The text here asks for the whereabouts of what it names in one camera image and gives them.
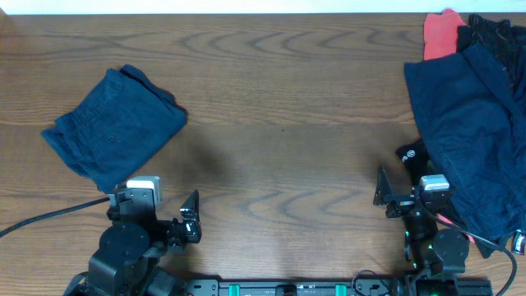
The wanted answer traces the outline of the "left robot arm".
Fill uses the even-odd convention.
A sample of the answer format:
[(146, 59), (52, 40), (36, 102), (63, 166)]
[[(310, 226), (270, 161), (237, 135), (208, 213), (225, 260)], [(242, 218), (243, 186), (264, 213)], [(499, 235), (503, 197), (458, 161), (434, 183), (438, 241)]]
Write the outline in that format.
[(187, 293), (187, 283), (159, 267), (167, 252), (182, 252), (202, 237), (199, 192), (180, 207), (182, 219), (159, 220), (155, 191), (123, 188), (108, 195), (112, 226), (99, 239), (88, 271), (72, 278), (66, 296), (174, 296)]

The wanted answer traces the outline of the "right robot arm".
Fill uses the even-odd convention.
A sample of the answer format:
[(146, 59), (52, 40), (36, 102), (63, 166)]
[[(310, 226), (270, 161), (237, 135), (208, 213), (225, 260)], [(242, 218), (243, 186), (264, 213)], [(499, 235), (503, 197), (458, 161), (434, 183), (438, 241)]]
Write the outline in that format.
[(439, 229), (437, 213), (452, 195), (442, 174), (420, 178), (407, 194), (394, 193), (380, 167), (373, 204), (385, 207), (388, 219), (400, 218), (405, 227), (404, 255), (413, 269), (389, 285), (391, 295), (458, 295), (456, 276), (465, 272), (469, 239), (452, 227)]

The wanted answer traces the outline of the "dark blue denim shorts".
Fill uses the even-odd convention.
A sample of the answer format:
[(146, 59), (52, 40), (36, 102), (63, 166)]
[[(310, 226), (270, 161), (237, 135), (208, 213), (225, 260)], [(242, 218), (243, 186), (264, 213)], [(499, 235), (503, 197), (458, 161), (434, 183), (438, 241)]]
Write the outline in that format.
[(71, 112), (41, 132), (66, 166), (111, 192), (187, 124), (172, 93), (140, 69), (109, 68)]

